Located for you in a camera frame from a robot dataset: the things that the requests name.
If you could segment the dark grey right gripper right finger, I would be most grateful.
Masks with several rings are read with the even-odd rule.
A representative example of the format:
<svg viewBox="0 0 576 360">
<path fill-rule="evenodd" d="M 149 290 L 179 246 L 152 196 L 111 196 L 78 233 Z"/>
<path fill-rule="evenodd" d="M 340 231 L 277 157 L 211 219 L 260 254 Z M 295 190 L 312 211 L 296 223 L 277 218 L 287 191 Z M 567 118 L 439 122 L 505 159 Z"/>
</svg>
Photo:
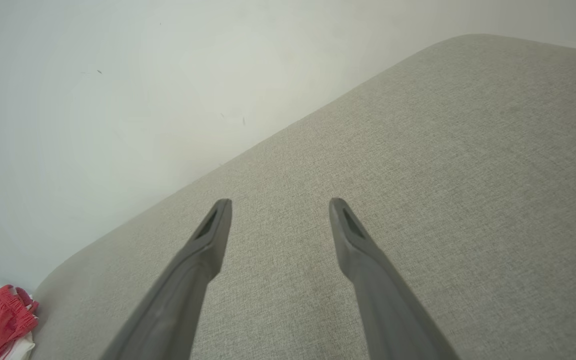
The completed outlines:
<svg viewBox="0 0 576 360">
<path fill-rule="evenodd" d="M 342 198 L 329 201 L 338 265 L 352 283 L 372 360 L 457 360 L 458 354 Z"/>
</svg>

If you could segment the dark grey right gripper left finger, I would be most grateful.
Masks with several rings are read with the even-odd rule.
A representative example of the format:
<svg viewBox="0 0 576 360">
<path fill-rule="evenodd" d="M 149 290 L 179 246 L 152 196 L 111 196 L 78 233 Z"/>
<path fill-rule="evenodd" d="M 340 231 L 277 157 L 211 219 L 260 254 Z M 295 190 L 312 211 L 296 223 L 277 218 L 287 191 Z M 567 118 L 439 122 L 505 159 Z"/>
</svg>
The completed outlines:
<svg viewBox="0 0 576 360">
<path fill-rule="evenodd" d="M 103 360 L 188 360 L 208 284 L 222 268 L 233 218 L 217 200 L 102 354 Z"/>
</svg>

